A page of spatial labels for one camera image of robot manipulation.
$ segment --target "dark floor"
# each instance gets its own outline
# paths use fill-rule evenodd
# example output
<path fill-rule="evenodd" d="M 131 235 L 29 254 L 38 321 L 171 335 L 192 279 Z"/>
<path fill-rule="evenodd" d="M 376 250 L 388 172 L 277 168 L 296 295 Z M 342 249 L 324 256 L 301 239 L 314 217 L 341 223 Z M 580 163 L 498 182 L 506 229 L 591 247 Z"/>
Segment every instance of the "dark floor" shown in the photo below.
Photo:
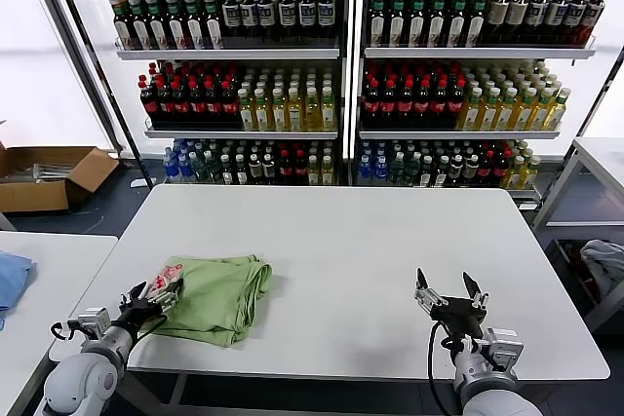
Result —
<path fill-rule="evenodd" d="M 147 165 L 152 176 L 162 179 L 160 162 L 148 161 Z M 8 218 L 20 231 L 120 237 L 148 193 L 147 188 L 130 188 L 130 182 L 136 178 L 141 178 L 138 168 L 126 164 L 116 170 L 79 209 L 35 216 L 10 215 Z M 564 198 L 554 219 L 580 220 L 576 218 L 581 215 L 593 220 L 621 220 L 624 219 L 624 207 L 591 174 L 582 174 Z M 624 228 L 547 228 L 537 233 L 536 237 L 544 248 L 552 239 L 610 239 L 624 244 Z M 545 416 L 623 414 L 624 342 L 619 339 L 619 333 L 613 335 L 613 327 L 609 333 L 604 336 L 599 330 L 597 342 L 609 363 L 611 377 L 606 381 L 560 386 L 538 405 Z M 138 373 L 136 376 L 162 400 L 169 400 L 176 381 L 174 375 Z M 438 385 L 438 388 L 447 408 L 457 414 L 460 408 L 451 386 Z M 427 385 L 406 383 L 196 376 L 189 377 L 181 403 L 347 413 L 441 414 Z M 134 416 L 138 413 L 115 397 L 105 414 Z"/>

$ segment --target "metal shelf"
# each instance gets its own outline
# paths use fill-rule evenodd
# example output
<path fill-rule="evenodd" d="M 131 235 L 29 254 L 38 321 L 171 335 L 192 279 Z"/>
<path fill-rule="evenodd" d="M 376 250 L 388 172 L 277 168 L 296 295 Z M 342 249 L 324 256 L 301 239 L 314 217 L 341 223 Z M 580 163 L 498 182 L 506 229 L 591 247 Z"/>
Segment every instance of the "metal shelf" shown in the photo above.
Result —
<path fill-rule="evenodd" d="M 149 50 L 117 51 L 121 60 L 315 60 L 340 56 L 340 49 L 205 49 L 205 50 Z"/>
<path fill-rule="evenodd" d="M 462 131 L 360 131 L 364 140 L 509 140 L 514 138 L 535 138 L 549 140 L 556 138 L 560 129 L 553 132 L 462 132 Z"/>
<path fill-rule="evenodd" d="M 275 140 L 334 140 L 338 132 L 145 131 L 148 138 L 248 138 Z"/>

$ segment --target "green towel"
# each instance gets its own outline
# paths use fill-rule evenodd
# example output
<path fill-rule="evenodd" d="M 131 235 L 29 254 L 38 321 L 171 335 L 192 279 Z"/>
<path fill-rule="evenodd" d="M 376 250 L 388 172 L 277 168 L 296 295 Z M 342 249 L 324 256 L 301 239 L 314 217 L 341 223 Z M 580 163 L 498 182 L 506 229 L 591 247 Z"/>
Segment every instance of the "green towel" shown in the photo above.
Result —
<path fill-rule="evenodd" d="M 218 346 L 245 339 L 254 323 L 255 300 L 267 291 L 271 266 L 255 255 L 233 258 L 172 257 L 184 284 L 168 320 L 154 333 Z"/>

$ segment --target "juice bottle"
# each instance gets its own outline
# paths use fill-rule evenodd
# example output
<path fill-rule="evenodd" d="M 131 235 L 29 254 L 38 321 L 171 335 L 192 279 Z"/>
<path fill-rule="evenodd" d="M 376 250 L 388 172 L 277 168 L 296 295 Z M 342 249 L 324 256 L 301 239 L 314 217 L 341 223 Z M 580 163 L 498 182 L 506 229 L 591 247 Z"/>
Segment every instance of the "juice bottle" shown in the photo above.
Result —
<path fill-rule="evenodd" d="M 323 129 L 323 118 L 316 88 L 310 87 L 307 89 L 303 127 L 309 132 L 320 132 Z"/>
<path fill-rule="evenodd" d="M 502 132 L 507 130 L 509 118 L 514 112 L 514 107 L 516 106 L 517 94 L 518 90 L 515 88 L 509 88 L 507 89 L 505 99 L 498 101 L 496 114 L 494 115 L 494 124 L 492 127 L 494 131 Z"/>
<path fill-rule="evenodd" d="M 569 98 L 570 89 L 562 88 L 559 95 L 554 101 L 554 105 L 551 106 L 551 110 L 548 113 L 546 122 L 544 123 L 545 131 L 555 131 L 559 122 L 561 121 L 564 113 L 566 112 L 566 101 Z"/>
<path fill-rule="evenodd" d="M 332 88 L 323 87 L 323 130 L 325 132 L 333 131 L 335 129 L 335 112 L 332 96 Z"/>
<path fill-rule="evenodd" d="M 528 131 L 536 132 L 541 131 L 544 127 L 544 122 L 548 117 L 550 111 L 551 100 L 553 99 L 553 89 L 544 88 L 537 100 L 537 105 L 533 107 L 528 122 L 526 123 L 526 129 Z"/>
<path fill-rule="evenodd" d="M 482 101 L 479 114 L 477 114 L 477 122 L 475 128 L 480 132 L 488 132 L 491 130 L 494 115 L 496 114 L 496 106 L 500 99 L 500 89 L 492 87 L 489 89 L 487 99 Z"/>
<path fill-rule="evenodd" d="M 539 156 L 531 156 L 528 166 L 522 171 L 518 188 L 520 190 L 528 190 L 532 187 L 533 181 L 537 177 L 537 168 L 541 163 Z"/>
<path fill-rule="evenodd" d="M 535 104 L 535 96 L 537 90 L 535 88 L 527 88 L 522 101 L 518 102 L 516 109 L 511 114 L 507 129 L 510 131 L 521 132 L 527 128 L 528 118 Z"/>

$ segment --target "bottle label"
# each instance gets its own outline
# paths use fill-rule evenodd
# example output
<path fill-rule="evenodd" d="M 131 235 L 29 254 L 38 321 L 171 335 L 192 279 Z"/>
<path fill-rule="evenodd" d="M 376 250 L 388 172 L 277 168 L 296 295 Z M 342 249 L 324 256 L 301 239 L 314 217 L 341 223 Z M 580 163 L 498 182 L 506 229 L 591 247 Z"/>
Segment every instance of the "bottle label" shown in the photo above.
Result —
<path fill-rule="evenodd" d="M 420 187 L 427 187 L 429 185 L 430 178 L 431 178 L 431 174 L 421 174 L 420 175 Z"/>
<path fill-rule="evenodd" d="M 301 120 L 299 116 L 299 111 L 297 109 L 290 109 L 289 115 L 291 117 L 291 130 L 293 132 L 301 131 Z"/>
<path fill-rule="evenodd" d="M 461 30 L 464 27 L 464 18 L 455 17 L 450 23 L 450 31 L 448 32 L 448 48 L 456 48 L 459 46 L 459 36 L 461 36 Z"/>
<path fill-rule="evenodd" d="M 495 129 L 497 131 L 504 131 L 507 129 L 507 123 L 511 117 L 511 109 L 503 108 L 498 115 L 498 121 L 496 122 Z"/>
<path fill-rule="evenodd" d="M 255 4 L 241 4 L 241 20 L 244 26 L 256 26 Z"/>
<path fill-rule="evenodd" d="M 165 36 L 163 23 L 157 20 L 153 20 L 149 23 L 149 25 L 152 27 L 152 31 L 154 32 L 154 37 L 156 38 L 156 44 L 158 45 L 158 49 L 167 49 L 167 37 Z"/>
<path fill-rule="evenodd" d="M 266 111 L 264 109 L 256 109 L 255 116 L 257 118 L 257 127 L 260 131 L 266 132 L 268 127 L 268 120 L 266 118 Z"/>
<path fill-rule="evenodd" d="M 319 2 L 319 24 L 321 26 L 333 26 L 335 23 L 335 8 L 333 2 Z"/>
<path fill-rule="evenodd" d="M 429 25 L 429 36 L 427 37 L 427 47 L 428 48 L 437 48 L 438 43 L 440 43 L 440 33 L 442 32 L 442 25 L 445 20 L 440 17 L 434 17 L 431 19 L 431 24 Z"/>
<path fill-rule="evenodd" d="M 176 19 L 172 19 L 169 22 L 169 26 L 172 29 L 172 33 L 174 35 L 175 46 L 178 49 L 186 48 L 186 41 L 184 41 L 184 32 L 182 31 L 182 25 Z"/>
<path fill-rule="evenodd" d="M 381 38 L 383 37 L 383 18 L 374 17 L 370 22 L 370 46 L 378 48 L 381 46 Z"/>
<path fill-rule="evenodd" d="M 481 132 L 487 132 L 491 129 L 491 121 L 494 120 L 494 114 L 496 114 L 496 109 L 488 109 L 484 112 L 484 119 L 479 127 Z"/>
<path fill-rule="evenodd" d="M 396 17 L 390 21 L 390 43 L 391 48 L 401 46 L 401 33 L 403 32 L 403 19 Z"/>
<path fill-rule="evenodd" d="M 143 21 L 135 21 L 133 25 L 135 26 L 136 36 L 138 36 L 141 46 L 144 49 L 149 49 L 149 35 L 147 34 L 145 23 Z"/>
<path fill-rule="evenodd" d="M 411 101 L 399 101 L 399 112 L 410 112 L 411 111 Z"/>
<path fill-rule="evenodd" d="M 128 32 L 128 26 L 122 21 L 115 21 L 115 29 L 117 30 L 117 34 L 119 35 L 119 39 L 121 40 L 121 44 L 124 49 L 132 48 L 132 41 L 130 40 L 130 33 Z"/>
<path fill-rule="evenodd" d="M 223 4 L 223 22 L 228 28 L 236 28 L 241 25 L 241 13 L 238 5 Z"/>
<path fill-rule="evenodd" d="M 516 120 L 516 125 L 514 126 L 514 131 L 519 132 L 523 131 L 527 126 L 528 116 L 530 116 L 530 109 L 523 109 L 518 114 L 518 119 Z"/>
<path fill-rule="evenodd" d="M 487 22 L 489 24 L 503 24 L 508 7 L 509 4 L 506 2 L 490 2 L 489 12 L 487 12 Z"/>
<path fill-rule="evenodd" d="M 191 32 L 191 38 L 193 38 L 193 47 L 195 49 L 204 49 L 204 35 L 202 34 L 202 26 L 196 19 L 190 19 L 188 21 L 188 29 Z"/>
<path fill-rule="evenodd" d="M 417 48 L 420 44 L 420 35 L 422 34 L 423 22 L 424 19 L 422 17 L 415 17 L 411 19 L 411 23 L 409 24 L 409 47 Z"/>
<path fill-rule="evenodd" d="M 475 122 L 477 121 L 477 114 L 479 114 L 479 109 L 468 109 L 468 112 L 466 112 L 466 120 L 464 121 L 464 125 L 462 127 L 463 131 L 471 132 L 474 130 Z"/>
<path fill-rule="evenodd" d="M 252 131 L 254 129 L 254 119 L 252 119 L 252 111 L 243 109 L 241 111 L 241 119 L 243 120 L 243 129 Z"/>
<path fill-rule="evenodd" d="M 302 26 L 314 26 L 316 24 L 316 4 L 299 4 L 299 21 Z"/>
<path fill-rule="evenodd" d="M 507 24 L 522 24 L 525 12 L 527 11 L 527 3 L 512 2 L 507 10 L 507 17 L 505 22 Z"/>
<path fill-rule="evenodd" d="M 275 116 L 275 130 L 282 131 L 286 126 L 286 120 L 284 119 L 284 109 L 273 109 L 273 115 Z"/>
<path fill-rule="evenodd" d="M 434 182 L 433 186 L 442 187 L 443 185 L 445 185 L 445 180 L 447 180 L 446 174 L 438 174 L 436 175 L 436 181 Z"/>
<path fill-rule="evenodd" d="M 585 4 L 569 4 L 567 8 L 567 14 L 565 15 L 565 26 L 576 26 L 581 22 L 583 14 L 585 13 Z"/>
<path fill-rule="evenodd" d="M 282 26 L 296 25 L 296 11 L 294 10 L 294 4 L 280 3 L 280 23 Z"/>
<path fill-rule="evenodd" d="M 484 19 L 482 17 L 474 17 L 470 20 L 470 26 L 468 27 L 468 36 L 466 37 L 466 47 L 474 48 L 479 41 L 479 35 L 481 34 L 481 27 L 484 25 Z"/>
<path fill-rule="evenodd" d="M 272 2 L 257 4 L 257 15 L 261 26 L 273 26 L 275 24 L 275 10 Z"/>

